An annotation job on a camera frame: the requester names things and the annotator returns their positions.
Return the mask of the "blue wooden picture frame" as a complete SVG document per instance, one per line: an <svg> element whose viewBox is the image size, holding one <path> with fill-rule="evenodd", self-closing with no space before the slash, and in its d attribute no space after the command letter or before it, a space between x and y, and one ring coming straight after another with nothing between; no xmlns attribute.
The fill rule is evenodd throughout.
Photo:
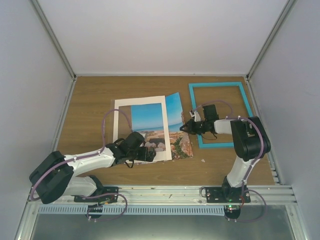
<svg viewBox="0 0 320 240"><path fill-rule="evenodd" d="M245 93L245 89L243 84L240 81L229 81L229 82L204 82L204 83L189 83L189 93L190 93L190 99L191 99L191 106L192 112L196 112L198 108L200 108L200 105L196 106L196 98L194 93L194 88L206 88L206 87L238 87L243 103L245 105L247 114L249 117L252 117L253 111L250 106L248 97ZM218 148L233 148L234 144L232 142L216 142L216 143L204 143L202 136L197 137L198 146L200 149L218 149Z"/></svg>

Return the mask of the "white mat board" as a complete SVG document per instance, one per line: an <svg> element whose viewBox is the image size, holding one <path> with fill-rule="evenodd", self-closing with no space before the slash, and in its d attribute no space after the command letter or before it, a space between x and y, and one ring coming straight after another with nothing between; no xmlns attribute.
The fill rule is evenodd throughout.
<svg viewBox="0 0 320 240"><path fill-rule="evenodd" d="M125 112L130 127L141 133L147 147L157 151L155 162L172 159L166 98L164 95L116 99L114 108Z"/></svg>

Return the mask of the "beach landscape photo print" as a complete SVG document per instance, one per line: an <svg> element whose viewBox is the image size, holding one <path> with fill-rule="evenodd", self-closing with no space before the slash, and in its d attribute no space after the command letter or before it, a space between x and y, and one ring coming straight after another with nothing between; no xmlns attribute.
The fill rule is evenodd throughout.
<svg viewBox="0 0 320 240"><path fill-rule="evenodd" d="M144 136L145 146L154 149L154 162L179 160L194 156L189 135L180 130L185 123L180 94L165 97L170 150L166 148L162 105L150 103L132 105L130 108L132 129Z"/></svg>

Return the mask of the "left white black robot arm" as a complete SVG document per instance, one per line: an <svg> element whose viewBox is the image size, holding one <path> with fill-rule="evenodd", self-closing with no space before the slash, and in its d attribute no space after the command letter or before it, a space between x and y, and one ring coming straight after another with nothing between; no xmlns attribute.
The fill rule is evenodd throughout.
<svg viewBox="0 0 320 240"><path fill-rule="evenodd" d="M122 164L132 168L135 161L153 162L156 155L155 149L147 147L144 137L136 131L127 138L82 154L63 155L53 151L30 174L29 198L43 204L51 204L63 196L73 197L76 203L114 203L118 198L117 187L105 187L96 176L82 175Z"/></svg>

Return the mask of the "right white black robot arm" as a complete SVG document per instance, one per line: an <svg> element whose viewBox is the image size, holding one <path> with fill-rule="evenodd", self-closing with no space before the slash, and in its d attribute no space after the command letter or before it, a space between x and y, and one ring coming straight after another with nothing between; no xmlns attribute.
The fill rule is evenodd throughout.
<svg viewBox="0 0 320 240"><path fill-rule="evenodd" d="M271 150L271 142L259 117L219 118L214 104L202 107L204 119L198 111L190 111L191 119L179 129L191 135L211 133L232 136L236 159L224 177L218 192L224 201L232 203L244 195L245 186L254 166Z"/></svg>

